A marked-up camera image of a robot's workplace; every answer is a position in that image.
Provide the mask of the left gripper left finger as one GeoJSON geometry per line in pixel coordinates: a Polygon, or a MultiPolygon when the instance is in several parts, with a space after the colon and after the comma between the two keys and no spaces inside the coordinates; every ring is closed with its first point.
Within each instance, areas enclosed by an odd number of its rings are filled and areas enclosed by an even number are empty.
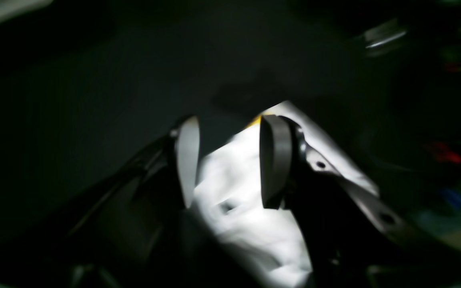
{"type": "Polygon", "coordinates": [[[177,173],[182,204],[190,208],[197,184],[200,154],[200,124],[196,115],[181,118],[169,131],[172,165],[177,173]]]}

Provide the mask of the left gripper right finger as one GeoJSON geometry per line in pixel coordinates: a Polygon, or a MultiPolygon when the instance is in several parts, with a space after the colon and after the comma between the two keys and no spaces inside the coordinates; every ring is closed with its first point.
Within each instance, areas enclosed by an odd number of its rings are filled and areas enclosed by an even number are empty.
{"type": "Polygon", "coordinates": [[[296,172],[302,166],[305,137],[294,120],[279,115],[262,115],[259,131],[261,200],[263,208],[289,210],[298,184],[296,172]]]}

